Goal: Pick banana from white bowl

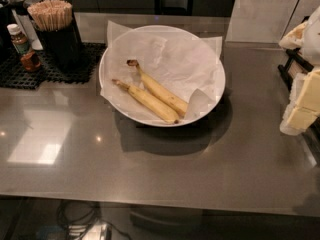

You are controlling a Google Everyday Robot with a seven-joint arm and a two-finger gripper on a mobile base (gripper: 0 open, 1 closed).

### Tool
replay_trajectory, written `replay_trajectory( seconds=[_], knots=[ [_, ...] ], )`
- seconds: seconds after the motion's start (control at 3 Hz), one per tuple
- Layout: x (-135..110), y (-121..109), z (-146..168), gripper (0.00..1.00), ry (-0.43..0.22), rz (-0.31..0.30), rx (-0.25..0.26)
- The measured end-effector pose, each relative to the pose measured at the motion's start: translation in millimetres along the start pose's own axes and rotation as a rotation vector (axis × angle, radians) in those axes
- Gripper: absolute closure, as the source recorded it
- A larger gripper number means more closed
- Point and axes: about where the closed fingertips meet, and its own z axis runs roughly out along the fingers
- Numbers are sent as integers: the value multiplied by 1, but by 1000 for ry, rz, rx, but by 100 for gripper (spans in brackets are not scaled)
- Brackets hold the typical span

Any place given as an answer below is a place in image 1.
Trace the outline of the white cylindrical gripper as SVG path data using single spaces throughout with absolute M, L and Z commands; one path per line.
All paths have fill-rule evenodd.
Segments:
M 309 19 L 289 31 L 280 41 L 285 49 L 299 48 L 302 57 L 320 65 L 320 6 Z M 280 131 L 287 135 L 305 132 L 320 117 L 320 68 L 298 73 L 293 80 Z

